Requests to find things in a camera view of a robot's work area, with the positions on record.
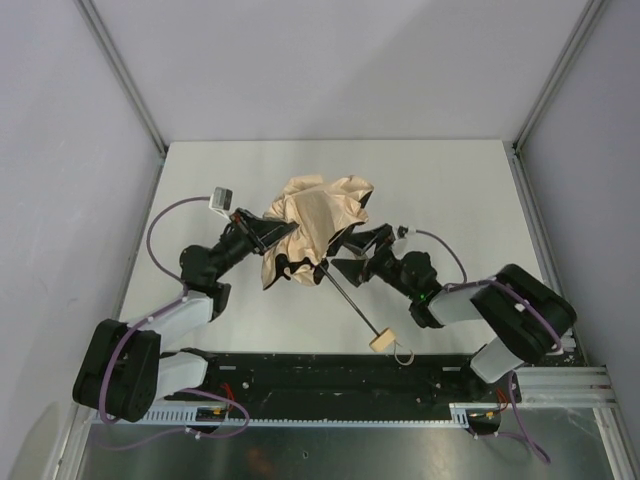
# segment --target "white table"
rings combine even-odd
[[[375,186],[370,222],[411,225],[443,237],[477,279],[517,263],[541,278],[503,145],[473,141],[177,142],[171,144],[151,208],[151,221],[169,204],[210,195],[216,186],[234,192],[233,206],[261,215],[290,177],[319,173],[327,180],[356,174]],[[178,258],[191,244],[213,246],[224,219],[204,202],[178,207],[157,225],[153,248],[160,262],[179,272]],[[441,282],[460,273],[435,241],[412,237],[408,249],[432,258]],[[371,353],[371,331],[328,282],[304,287],[279,280],[262,291],[261,257],[251,256],[221,281],[232,285],[226,311],[183,337],[175,348],[211,351]],[[409,300],[378,279],[356,289],[334,275],[379,328],[391,327],[416,353],[473,353],[493,331],[481,321],[440,330],[420,329]],[[141,246],[121,320],[152,311],[175,298],[175,280],[151,263]]]

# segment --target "gray wall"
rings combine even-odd
[[[0,14],[0,478],[38,478],[157,165],[69,0]],[[25,454],[16,454],[25,444]]]
[[[640,448],[640,2],[611,2],[525,148],[578,332]]]
[[[96,0],[167,141],[512,140],[587,0]]]

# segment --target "gray floor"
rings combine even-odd
[[[250,428],[229,440],[184,434],[110,452],[95,445],[138,441],[162,428],[95,425],[80,478],[102,479],[611,479],[591,410],[523,412],[552,458],[544,466],[517,441],[474,441],[462,430],[415,428]],[[501,427],[516,431],[513,414]]]

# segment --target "wooden block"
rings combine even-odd
[[[369,347],[376,353],[380,353],[396,341],[396,334],[390,328],[385,328],[380,335],[374,338]]]

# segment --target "beige cloth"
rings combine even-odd
[[[318,265],[337,232],[369,220],[360,200],[372,191],[373,185],[355,175],[333,183],[325,183],[321,175],[289,180],[264,216],[296,222],[299,227],[264,255],[262,286],[267,288],[273,283],[278,255],[286,255],[289,262],[300,262],[306,257],[314,266]],[[285,273],[303,285],[315,285],[309,265],[301,266],[293,274],[288,269]]]

